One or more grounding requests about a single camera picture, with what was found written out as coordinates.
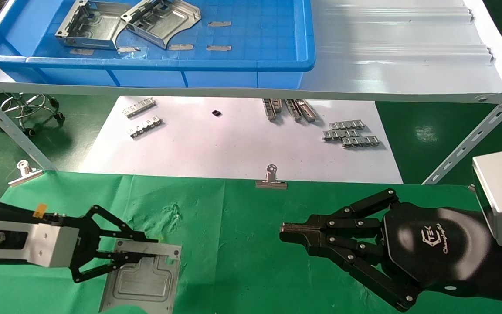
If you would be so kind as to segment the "left gripper silver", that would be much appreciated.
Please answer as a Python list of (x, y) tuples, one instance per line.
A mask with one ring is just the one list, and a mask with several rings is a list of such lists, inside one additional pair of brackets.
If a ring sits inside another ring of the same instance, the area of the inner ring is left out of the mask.
[[(104, 230), (94, 220), (100, 216), (117, 227), (117, 231)], [(32, 214), (0, 213), (0, 264), (24, 264), (46, 268), (68, 268), (71, 264), (72, 280), (81, 283), (120, 269), (128, 263), (138, 263), (142, 258), (154, 255), (138, 252), (75, 253), (80, 229), (77, 217), (51, 216), (36, 218)], [(159, 243), (150, 239), (143, 231), (133, 230), (99, 205), (92, 205), (81, 217), (84, 230), (100, 238), (113, 237), (138, 242)], [(80, 268), (92, 259), (109, 259), (110, 263), (82, 272)]]

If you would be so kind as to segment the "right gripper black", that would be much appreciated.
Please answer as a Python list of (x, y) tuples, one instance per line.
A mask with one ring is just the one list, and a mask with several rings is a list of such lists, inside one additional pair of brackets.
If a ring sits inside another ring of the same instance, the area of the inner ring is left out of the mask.
[(480, 212), (400, 203), (384, 215), (388, 257), (420, 290), (392, 281), (358, 250), (336, 244), (336, 236), (375, 237), (382, 219), (372, 215), (398, 201), (396, 191), (386, 189), (334, 213), (312, 214), (304, 223), (284, 222), (279, 237), (283, 242), (303, 245), (310, 256), (331, 260), (400, 312), (416, 304), (420, 290), (477, 296), (482, 290), (480, 270), (495, 244)]

